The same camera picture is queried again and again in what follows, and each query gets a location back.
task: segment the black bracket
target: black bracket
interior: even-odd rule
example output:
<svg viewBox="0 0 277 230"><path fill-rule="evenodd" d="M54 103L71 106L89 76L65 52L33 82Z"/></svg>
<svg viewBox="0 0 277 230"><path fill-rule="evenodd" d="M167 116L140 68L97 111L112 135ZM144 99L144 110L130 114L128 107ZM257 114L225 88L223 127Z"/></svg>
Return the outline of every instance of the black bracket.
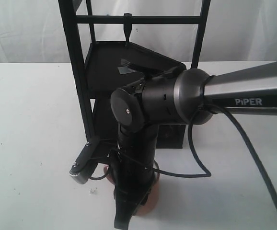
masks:
<svg viewBox="0 0 277 230"><path fill-rule="evenodd" d="M129 39L132 31L132 14L125 13L124 14L124 33L126 37L126 47L129 44Z"/></svg>

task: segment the white backdrop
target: white backdrop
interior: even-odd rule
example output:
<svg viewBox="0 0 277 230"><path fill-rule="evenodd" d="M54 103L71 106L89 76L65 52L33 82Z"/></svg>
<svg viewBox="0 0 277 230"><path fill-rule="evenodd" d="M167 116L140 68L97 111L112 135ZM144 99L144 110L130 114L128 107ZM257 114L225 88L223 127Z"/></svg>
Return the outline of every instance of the white backdrop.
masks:
<svg viewBox="0 0 277 230"><path fill-rule="evenodd" d="M92 0L102 15L199 15L200 0ZM86 14L83 3L77 14ZM124 40L122 25L96 25L97 40ZM130 40L189 61L196 25L133 25ZM80 25L86 54L90 38ZM201 61L277 60L277 0L213 0ZM0 0L0 62L69 62L58 0Z"/></svg>

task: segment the white tabletop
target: white tabletop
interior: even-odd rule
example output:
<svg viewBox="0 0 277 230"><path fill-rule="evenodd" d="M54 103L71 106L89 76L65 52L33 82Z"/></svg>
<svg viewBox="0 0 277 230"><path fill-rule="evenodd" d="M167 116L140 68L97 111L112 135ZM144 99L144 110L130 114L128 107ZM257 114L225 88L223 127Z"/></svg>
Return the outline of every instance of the white tabletop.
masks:
<svg viewBox="0 0 277 230"><path fill-rule="evenodd" d="M267 62L201 62L221 74ZM277 190L277 117L237 115ZM113 229L114 187L69 176L85 143L69 63L0 64L0 230ZM130 230L277 230L277 212L243 140L223 115L194 127L210 178L162 175L160 199ZM199 173L188 143L157 150L163 170ZM95 175L102 174L102 166ZM96 194L89 194L97 187Z"/></svg>

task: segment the black metal rack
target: black metal rack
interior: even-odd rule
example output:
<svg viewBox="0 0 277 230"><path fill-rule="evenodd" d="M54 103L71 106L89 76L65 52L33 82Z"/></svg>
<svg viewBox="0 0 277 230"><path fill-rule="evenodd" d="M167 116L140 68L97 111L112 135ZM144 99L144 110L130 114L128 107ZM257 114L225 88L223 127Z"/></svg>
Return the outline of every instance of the black metal rack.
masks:
<svg viewBox="0 0 277 230"><path fill-rule="evenodd" d="M98 95L92 90L93 86L91 86L91 80L88 80L87 78L87 75L90 74L88 72L88 65L91 62L92 53L97 49L98 45L104 44L104 42L96 41L94 24L125 25L126 23L130 23L130 26L132 26L132 24L198 24L191 68L197 68L198 66L202 41L207 23L210 0L202 0L201 12L199 16L132 16L131 14L125 14L124 16L93 15L91 0L86 0L88 15L76 15L76 10L78 9L82 0L58 0L58 2L88 143L92 142L95 135L100 136L102 139L107 139L107 137L103 137L97 133L99 129L103 129L103 127L101 127L103 124L99 125L99 123L103 123L106 120L114 120L112 116L109 116L109 118L105 117L103 119L97 118L96 114L99 116L100 112L97 113L94 108L93 114L91 108L91 98L96 99L95 107L101 104L103 108L108 109L109 106L109 97L106 97L105 100L101 100L103 95ZM85 60L82 54L81 41L78 30L78 24L80 23L89 24L90 26L91 45ZM132 46L134 49L144 49L143 47L136 44L132 44ZM158 55L160 58L169 59L170 62L174 61L155 52L150 52L154 55ZM179 129L182 135L177 137L178 140L172 140L172 142L179 142L177 148L182 147L185 126L179 126ZM102 133L105 135L106 133L110 133L110 131L115 132L109 128L108 130L102 130Z"/></svg>

